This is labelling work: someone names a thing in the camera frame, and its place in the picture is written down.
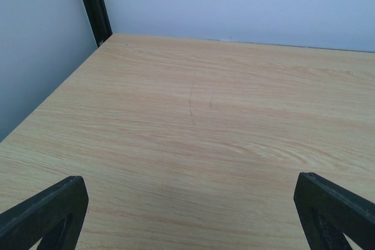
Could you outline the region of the black corner frame post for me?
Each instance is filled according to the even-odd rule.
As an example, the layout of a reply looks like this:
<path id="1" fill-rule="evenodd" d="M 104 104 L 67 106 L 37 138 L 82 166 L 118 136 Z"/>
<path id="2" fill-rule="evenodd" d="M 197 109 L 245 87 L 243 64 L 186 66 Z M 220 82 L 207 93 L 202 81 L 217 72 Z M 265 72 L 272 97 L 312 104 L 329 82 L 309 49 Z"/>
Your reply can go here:
<path id="1" fill-rule="evenodd" d="M 94 39 L 100 47 L 113 34 L 105 2 L 104 0 L 83 0 L 83 4 Z"/>

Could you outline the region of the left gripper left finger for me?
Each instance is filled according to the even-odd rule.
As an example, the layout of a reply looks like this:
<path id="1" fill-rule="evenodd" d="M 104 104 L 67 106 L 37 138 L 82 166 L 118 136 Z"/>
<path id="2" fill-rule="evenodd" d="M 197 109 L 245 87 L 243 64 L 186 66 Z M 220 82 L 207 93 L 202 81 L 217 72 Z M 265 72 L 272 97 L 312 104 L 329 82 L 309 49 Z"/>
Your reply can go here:
<path id="1" fill-rule="evenodd" d="M 81 176 L 69 176 L 1 213 L 1 249 L 75 249 L 88 207 Z"/>

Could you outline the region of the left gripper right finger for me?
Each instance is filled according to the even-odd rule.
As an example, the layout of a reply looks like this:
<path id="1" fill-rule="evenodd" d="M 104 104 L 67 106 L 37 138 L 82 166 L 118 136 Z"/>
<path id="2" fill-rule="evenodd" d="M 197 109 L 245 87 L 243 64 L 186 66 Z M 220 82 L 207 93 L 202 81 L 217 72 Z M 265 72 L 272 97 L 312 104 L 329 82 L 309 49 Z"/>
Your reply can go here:
<path id="1" fill-rule="evenodd" d="M 301 172 L 294 203 L 310 249 L 374 249 L 374 203 L 321 177 Z"/>

